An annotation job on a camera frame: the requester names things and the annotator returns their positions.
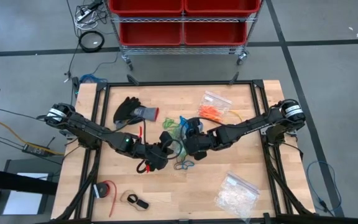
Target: work glove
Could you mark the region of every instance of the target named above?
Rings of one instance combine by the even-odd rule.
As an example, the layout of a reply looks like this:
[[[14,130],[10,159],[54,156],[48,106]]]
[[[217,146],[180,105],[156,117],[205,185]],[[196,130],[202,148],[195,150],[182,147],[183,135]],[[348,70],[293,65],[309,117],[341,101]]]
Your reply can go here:
[[[113,121],[114,123],[118,121],[125,121],[128,119],[135,118],[134,115],[131,115],[136,108],[140,106],[140,102],[138,98],[127,97],[121,105],[118,106],[116,113],[114,114]]]
[[[140,105],[139,99],[127,97],[125,101],[118,107],[114,114],[114,124],[116,128],[121,128],[126,124],[126,120],[130,120],[128,124],[136,124],[143,119],[155,121],[158,115],[158,108],[146,108]]]

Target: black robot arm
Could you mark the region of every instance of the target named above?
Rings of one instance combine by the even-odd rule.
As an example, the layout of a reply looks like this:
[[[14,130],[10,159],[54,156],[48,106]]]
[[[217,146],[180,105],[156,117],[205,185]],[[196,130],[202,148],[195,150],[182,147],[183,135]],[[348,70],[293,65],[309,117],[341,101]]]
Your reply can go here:
[[[231,147],[241,136],[266,128],[266,138],[275,144],[285,132],[294,131],[305,125],[305,115],[295,100],[284,100],[270,107],[267,113],[239,124],[221,124],[217,128],[201,133],[198,129],[200,119],[187,121],[186,139],[183,140],[186,152],[200,160],[207,156],[206,151]]]
[[[101,141],[104,141],[117,153],[134,159],[143,159],[150,167],[150,171],[163,169],[168,163],[167,156],[173,153],[168,148],[173,139],[166,131],[160,136],[161,142],[142,144],[142,138],[102,127],[75,112],[71,105],[64,103],[53,105],[43,119],[49,126],[73,133],[78,137],[79,144],[85,148],[97,149],[101,146]]]

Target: gray floor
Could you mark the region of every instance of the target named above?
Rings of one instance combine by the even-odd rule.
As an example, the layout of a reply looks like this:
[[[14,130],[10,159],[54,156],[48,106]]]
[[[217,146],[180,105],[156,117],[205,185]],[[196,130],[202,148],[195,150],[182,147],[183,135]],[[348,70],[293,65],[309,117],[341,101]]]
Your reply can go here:
[[[72,8],[82,1],[70,0]],[[273,0],[283,34],[288,41],[358,39],[358,0]],[[109,26],[99,26],[111,32]],[[251,42],[275,42],[277,35],[265,6]],[[76,37],[65,1],[0,0],[0,51],[74,49]],[[106,35],[105,47],[117,41]],[[228,80],[237,71],[240,79],[277,79],[287,98],[298,98],[281,47],[250,47],[246,63],[236,66],[233,55],[133,56],[131,73],[120,59],[103,65],[97,76],[110,82],[125,82],[131,73],[139,81]],[[358,217],[358,44],[290,47],[306,100],[309,104],[327,161],[336,170],[347,217]],[[114,60],[117,53],[76,55],[72,73],[92,72],[101,62]],[[67,71],[71,54],[0,57],[0,108],[32,116],[45,114],[57,102],[69,102]],[[0,120],[23,138],[63,151],[65,140],[56,130],[34,120],[0,112]],[[12,136],[2,127],[0,135]],[[305,153],[304,166],[316,160],[307,128],[299,133],[299,147]],[[0,144],[0,170],[7,159],[30,155]],[[329,202],[318,167],[310,179],[320,197]],[[38,220],[48,220],[49,211]],[[24,217],[2,217],[0,223],[31,223]]]

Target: red bin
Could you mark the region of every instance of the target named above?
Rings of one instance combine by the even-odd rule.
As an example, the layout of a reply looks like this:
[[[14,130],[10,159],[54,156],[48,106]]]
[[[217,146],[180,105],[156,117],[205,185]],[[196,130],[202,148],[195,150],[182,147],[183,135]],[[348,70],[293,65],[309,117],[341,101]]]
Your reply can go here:
[[[120,41],[127,46],[174,46],[181,44],[179,22],[123,22]]]
[[[247,38],[245,22],[187,22],[186,45],[242,45]]]
[[[109,6],[122,17],[180,17],[183,0],[110,0]]]
[[[185,0],[187,16],[247,17],[259,10],[259,0]]]

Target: wooden table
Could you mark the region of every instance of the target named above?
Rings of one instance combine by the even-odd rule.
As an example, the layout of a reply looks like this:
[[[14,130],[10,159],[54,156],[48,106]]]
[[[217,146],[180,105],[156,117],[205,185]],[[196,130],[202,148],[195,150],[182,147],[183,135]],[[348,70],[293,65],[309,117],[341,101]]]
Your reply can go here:
[[[264,85],[269,105],[284,99],[279,81],[267,80],[264,81]],[[158,137],[163,131],[162,123],[165,118],[172,118],[179,122],[180,115],[185,118],[196,116],[201,97],[206,90],[231,100],[233,102],[231,110],[239,113],[243,120],[255,116],[249,85],[125,86],[110,89],[106,127],[115,129],[112,118],[117,107],[124,101],[125,97],[135,96],[140,99],[144,106],[160,108],[156,122],[146,121],[147,141],[158,142]],[[77,112],[88,119],[91,117],[95,91],[95,84],[82,84],[80,86],[75,108]],[[102,93],[96,118],[97,123],[100,121],[103,96]],[[204,130],[216,126],[209,121],[202,122],[204,123]],[[234,114],[224,115],[224,123],[239,122],[239,118]],[[137,134],[140,124],[127,126],[122,131]],[[286,137],[286,141],[296,146],[293,138]],[[66,153],[69,153],[75,147],[75,143],[69,145]],[[313,212],[313,201],[299,152],[286,145],[280,146],[280,152],[289,188],[302,204]],[[65,159],[52,218],[59,216],[76,194],[84,154],[84,149],[78,149]],[[117,203],[112,217],[109,218],[112,196],[96,198],[92,221],[235,218],[215,206],[214,202],[228,171],[232,171],[260,189],[260,197],[252,214],[253,218],[263,217],[262,214],[265,212],[269,212],[271,217],[275,216],[258,132],[243,136],[239,142],[228,149],[218,152],[208,151],[208,156],[205,159],[195,161],[195,166],[188,170],[174,170],[175,161],[170,161],[163,170],[138,174],[135,168],[139,162],[138,159],[131,159],[116,153],[106,143],[103,143],[98,182],[111,180],[116,183],[118,189]],[[282,211],[285,212],[282,192],[280,187],[277,187],[280,205]],[[138,212],[134,207],[121,203],[119,201],[121,194],[129,189],[150,202],[150,209],[146,212]],[[83,216],[86,213],[87,204],[88,195],[85,195]]]

